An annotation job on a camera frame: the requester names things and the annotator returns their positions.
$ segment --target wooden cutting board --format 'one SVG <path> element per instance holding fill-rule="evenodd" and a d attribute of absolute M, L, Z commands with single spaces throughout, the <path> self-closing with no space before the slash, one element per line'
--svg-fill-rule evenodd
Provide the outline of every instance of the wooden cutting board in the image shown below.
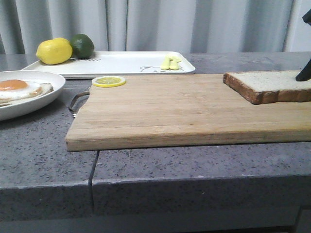
<path fill-rule="evenodd" d="M 92 86 L 68 151 L 311 140 L 311 102 L 253 105 L 222 77 L 139 75 Z"/>

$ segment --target countertop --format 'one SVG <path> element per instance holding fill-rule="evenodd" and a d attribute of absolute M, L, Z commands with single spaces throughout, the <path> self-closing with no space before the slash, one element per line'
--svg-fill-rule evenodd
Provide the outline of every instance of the countertop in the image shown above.
<path fill-rule="evenodd" d="M 184 54 L 195 73 L 300 70 L 311 52 Z M 0 55 L 0 71 L 34 55 Z M 90 80 L 0 122 L 0 221 L 311 205 L 311 142 L 67 152 L 68 105 Z"/>

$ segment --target white tray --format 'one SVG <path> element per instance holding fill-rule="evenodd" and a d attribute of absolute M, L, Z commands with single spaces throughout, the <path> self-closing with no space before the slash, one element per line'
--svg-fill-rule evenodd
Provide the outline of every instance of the white tray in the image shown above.
<path fill-rule="evenodd" d="M 181 59 L 179 70 L 161 70 L 165 55 L 171 54 Z M 46 65 L 36 61 L 22 70 L 36 70 L 56 73 L 66 79 L 91 79 L 101 75 L 122 74 L 178 74 L 194 73 L 194 66 L 180 53 L 172 51 L 118 51 L 95 52 L 94 56 L 82 59 L 69 59 L 57 65 Z"/>

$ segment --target bread slice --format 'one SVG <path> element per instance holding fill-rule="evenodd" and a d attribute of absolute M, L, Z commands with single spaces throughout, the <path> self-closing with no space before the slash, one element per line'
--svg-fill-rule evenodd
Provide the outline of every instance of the bread slice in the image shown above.
<path fill-rule="evenodd" d="M 227 72 L 223 82 L 252 104 L 311 101 L 311 80 L 296 81 L 299 72 Z"/>

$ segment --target curtain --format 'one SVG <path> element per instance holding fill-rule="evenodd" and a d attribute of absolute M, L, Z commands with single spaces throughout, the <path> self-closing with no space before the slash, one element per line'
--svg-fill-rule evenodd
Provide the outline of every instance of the curtain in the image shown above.
<path fill-rule="evenodd" d="M 34 54 L 44 40 L 77 33 L 96 51 L 283 51 L 294 2 L 0 0 L 0 54 Z"/>

